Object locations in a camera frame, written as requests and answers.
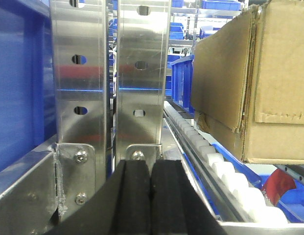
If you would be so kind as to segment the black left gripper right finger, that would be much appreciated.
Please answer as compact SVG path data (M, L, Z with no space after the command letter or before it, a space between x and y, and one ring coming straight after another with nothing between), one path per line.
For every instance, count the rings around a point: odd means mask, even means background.
M195 192L180 161L156 161L151 187L153 235L226 234Z

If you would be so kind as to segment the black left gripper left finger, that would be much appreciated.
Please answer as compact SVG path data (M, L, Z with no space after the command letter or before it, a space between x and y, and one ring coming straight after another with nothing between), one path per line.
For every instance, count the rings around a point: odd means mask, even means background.
M148 235L150 176L145 161L121 161L112 176L78 211L49 235Z

